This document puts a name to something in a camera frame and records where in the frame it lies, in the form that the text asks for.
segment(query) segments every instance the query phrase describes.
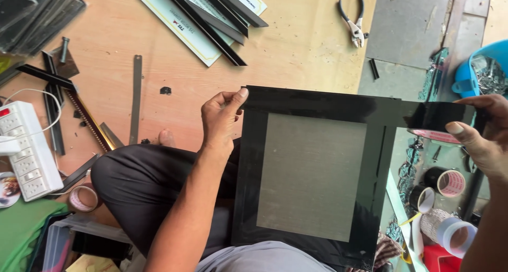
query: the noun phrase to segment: black pants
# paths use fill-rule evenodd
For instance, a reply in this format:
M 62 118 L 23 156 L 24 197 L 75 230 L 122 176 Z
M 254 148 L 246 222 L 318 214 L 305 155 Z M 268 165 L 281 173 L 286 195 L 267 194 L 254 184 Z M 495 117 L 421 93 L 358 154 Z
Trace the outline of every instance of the black pants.
M 218 198 L 234 199 L 240 139 L 220 181 Z M 144 256 L 159 226 L 175 203 L 197 153 L 162 145 L 136 144 L 100 157 L 92 166 L 92 183 L 107 208 Z M 230 246 L 232 205 L 215 207 L 203 258 Z

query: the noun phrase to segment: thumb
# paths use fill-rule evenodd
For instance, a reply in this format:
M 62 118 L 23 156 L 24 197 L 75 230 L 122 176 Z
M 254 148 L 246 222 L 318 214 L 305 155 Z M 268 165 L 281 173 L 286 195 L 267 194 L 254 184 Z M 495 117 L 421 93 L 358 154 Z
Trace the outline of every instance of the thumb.
M 446 130 L 466 146 L 467 152 L 474 157 L 487 156 L 490 150 L 490 141 L 481 137 L 476 129 L 462 123 L 450 122 L 446 124 Z
M 242 106 L 242 104 L 247 100 L 248 95 L 249 91 L 247 88 L 241 88 L 238 93 L 233 95 L 231 102 L 225 107 L 225 110 L 231 114 L 236 114 L 238 109 L 240 109 L 240 106 Z

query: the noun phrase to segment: grey shirt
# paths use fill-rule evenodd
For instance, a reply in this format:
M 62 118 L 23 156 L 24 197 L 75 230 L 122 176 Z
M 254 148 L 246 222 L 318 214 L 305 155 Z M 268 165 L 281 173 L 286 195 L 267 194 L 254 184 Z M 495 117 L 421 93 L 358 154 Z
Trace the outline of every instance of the grey shirt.
M 199 262 L 195 272 L 335 272 L 307 253 L 282 242 L 228 247 Z

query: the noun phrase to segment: wooden table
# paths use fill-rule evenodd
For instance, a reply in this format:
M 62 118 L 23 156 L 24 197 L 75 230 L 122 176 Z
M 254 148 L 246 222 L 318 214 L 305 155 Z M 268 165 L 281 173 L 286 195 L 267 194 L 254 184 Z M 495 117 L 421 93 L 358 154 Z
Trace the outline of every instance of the wooden table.
M 139 140 L 155 141 L 163 128 L 174 132 L 179 148 L 196 151 L 202 140 L 201 105 L 216 93 L 240 86 L 263 85 L 337 93 L 356 93 L 366 45 L 352 45 L 347 24 L 335 8 L 337 0 L 263 0 L 261 17 L 268 28 L 250 28 L 245 46 L 233 48 L 249 64 L 234 67 L 221 57 L 206 67 L 139 0 L 85 0 L 88 4 L 61 34 L 80 74 L 72 78 L 80 97 L 98 123 L 106 122 L 127 144 L 132 103 L 133 57 L 143 55 L 143 86 Z M 368 32 L 376 0 L 365 0 L 363 31 Z M 346 14 L 358 17 L 357 0 L 342 0 Z M 46 50 L 60 46 L 60 38 Z M 39 57 L 29 61 L 42 67 Z M 21 74 L 0 89 L 9 96 L 21 88 L 44 88 L 46 82 Z M 160 94 L 171 87 L 172 95 Z M 33 103 L 42 126 L 47 125 L 40 93 L 25 91 L 14 100 Z M 67 100 L 61 118 L 67 154 L 59 168 L 72 173 L 94 153 L 103 153 L 88 128 L 73 118 Z M 241 123 L 235 126 L 241 134 Z

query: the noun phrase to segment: red switch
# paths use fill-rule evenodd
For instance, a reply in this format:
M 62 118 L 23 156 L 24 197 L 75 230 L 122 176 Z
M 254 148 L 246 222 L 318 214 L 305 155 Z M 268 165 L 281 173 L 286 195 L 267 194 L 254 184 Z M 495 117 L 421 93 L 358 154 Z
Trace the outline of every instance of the red switch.
M 2 109 L 2 110 L 0 110 L 0 117 L 2 117 L 2 116 L 6 116 L 6 115 L 7 115 L 7 114 L 9 114 L 9 113 L 11 113 L 11 112 L 9 111 L 9 108 Z

